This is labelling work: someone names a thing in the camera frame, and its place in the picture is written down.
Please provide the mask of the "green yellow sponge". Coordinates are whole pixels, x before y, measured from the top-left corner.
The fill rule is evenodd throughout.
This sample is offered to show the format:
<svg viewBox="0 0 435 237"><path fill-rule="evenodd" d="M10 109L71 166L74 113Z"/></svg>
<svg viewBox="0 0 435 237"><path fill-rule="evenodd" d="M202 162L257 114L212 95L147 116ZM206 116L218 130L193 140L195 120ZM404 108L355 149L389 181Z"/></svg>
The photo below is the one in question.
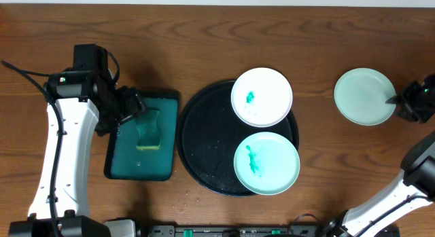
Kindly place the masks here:
<svg viewBox="0 0 435 237"><path fill-rule="evenodd" d="M157 125L159 115L159 110L149 109L135 119L139 133L136 145L138 150L157 150L160 148L161 135Z"/></svg>

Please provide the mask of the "white pink plate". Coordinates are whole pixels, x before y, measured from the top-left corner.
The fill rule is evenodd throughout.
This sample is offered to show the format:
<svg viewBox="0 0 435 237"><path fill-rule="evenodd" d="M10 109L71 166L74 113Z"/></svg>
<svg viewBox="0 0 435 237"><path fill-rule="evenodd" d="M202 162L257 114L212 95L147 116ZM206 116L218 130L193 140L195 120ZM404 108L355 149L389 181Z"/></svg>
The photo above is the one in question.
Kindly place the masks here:
<svg viewBox="0 0 435 237"><path fill-rule="evenodd" d="M274 126L283 120L292 108L293 99L292 87L284 75L266 67L241 74L230 93L236 116L258 128Z"/></svg>

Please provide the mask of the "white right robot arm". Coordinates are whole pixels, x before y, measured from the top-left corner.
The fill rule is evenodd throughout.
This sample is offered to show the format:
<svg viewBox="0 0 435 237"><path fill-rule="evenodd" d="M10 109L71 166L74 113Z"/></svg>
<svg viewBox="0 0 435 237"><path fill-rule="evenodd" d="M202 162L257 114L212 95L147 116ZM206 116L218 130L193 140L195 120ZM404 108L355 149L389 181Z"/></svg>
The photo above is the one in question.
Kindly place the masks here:
<svg viewBox="0 0 435 237"><path fill-rule="evenodd" d="M387 99L399 105L398 116L425 123L434 116L434 75L414 81ZM316 236L375 236L407 213L434 203L434 133L404 156L398 176L377 195L320 227Z"/></svg>

